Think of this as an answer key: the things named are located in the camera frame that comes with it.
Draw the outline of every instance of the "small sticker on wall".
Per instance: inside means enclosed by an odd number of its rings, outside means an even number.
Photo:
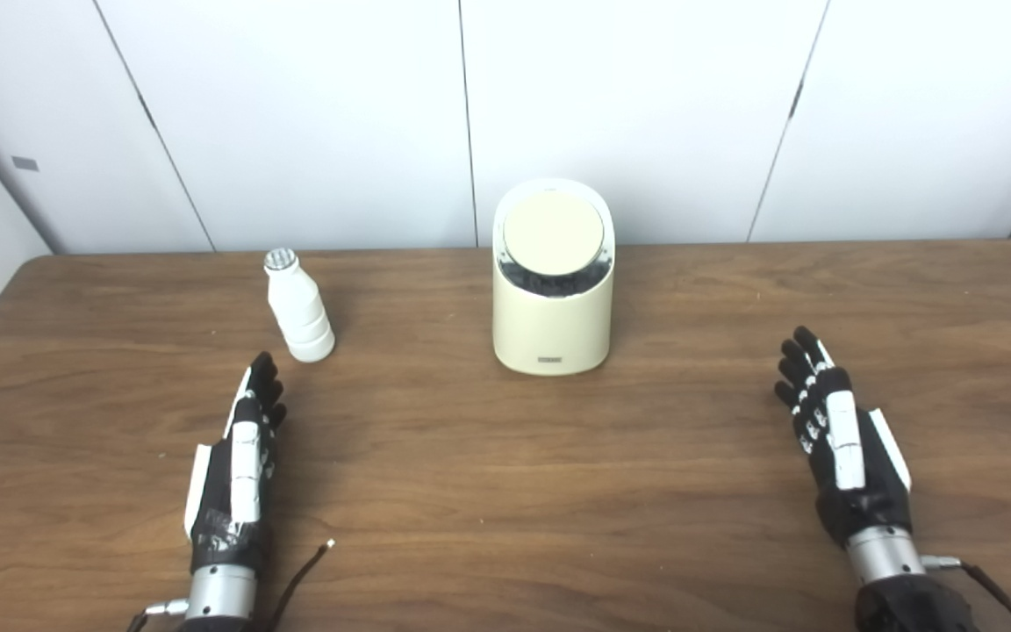
[[[15,167],[18,169],[27,169],[29,171],[38,171],[36,168],[36,160],[33,159],[23,159],[23,157],[10,157],[13,161]]]

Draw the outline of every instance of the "cream-colored container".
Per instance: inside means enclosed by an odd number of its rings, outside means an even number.
[[[494,213],[494,353],[515,371],[593,369],[611,340],[615,229],[603,197],[572,180],[511,189]]]

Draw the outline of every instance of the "white plastic bottle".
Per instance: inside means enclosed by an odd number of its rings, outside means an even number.
[[[334,351],[334,330],[326,317],[317,283],[298,267],[292,249],[275,249],[264,257],[268,303],[280,324],[291,355],[300,363],[317,363]]]

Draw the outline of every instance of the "connector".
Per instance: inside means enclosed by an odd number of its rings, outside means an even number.
[[[949,555],[919,555],[919,561],[927,570],[949,570],[961,568],[961,560]]]
[[[147,616],[183,616],[185,615],[185,611],[188,611],[188,609],[190,609],[189,600],[171,600],[168,602],[151,604],[144,610],[144,614]]]

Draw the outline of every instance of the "white finger segment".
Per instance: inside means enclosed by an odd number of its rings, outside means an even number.
[[[818,351],[821,352],[821,357],[818,364],[814,366],[815,371],[820,373],[825,371],[825,369],[835,367],[834,359],[832,359],[832,356],[830,356],[829,352],[826,351],[826,345],[823,345],[822,340],[820,339],[818,340]]]
[[[880,409],[868,413],[871,425],[876,427],[876,434],[880,436],[880,442],[884,444],[884,451],[888,452],[888,460],[892,461],[895,473],[903,480],[903,487],[911,491],[911,470],[908,469],[907,461],[903,460],[903,452],[900,452],[900,444],[896,443],[895,436],[892,436],[892,429],[888,428],[888,420],[884,419],[884,414]]]
[[[853,391],[831,392],[826,398],[829,413],[829,447],[834,451],[834,469],[837,488],[861,489],[863,476],[863,451],[860,449],[860,428],[855,419]]]
[[[229,464],[229,506],[233,522],[260,520],[260,427],[256,422],[233,424]]]
[[[237,396],[234,396],[233,405],[228,409],[228,421],[224,422],[224,435],[221,435],[221,439],[228,439],[228,431],[233,429],[233,416],[237,415],[237,401],[244,399],[249,394],[250,379],[252,379],[252,367],[246,369],[240,388],[237,388]]]
[[[213,449],[208,445],[197,445],[193,452],[193,473],[189,475],[189,491],[185,493],[185,527],[186,539],[193,540],[193,523],[197,521],[197,512],[201,511],[201,494],[205,490],[205,476],[209,473],[209,455]]]

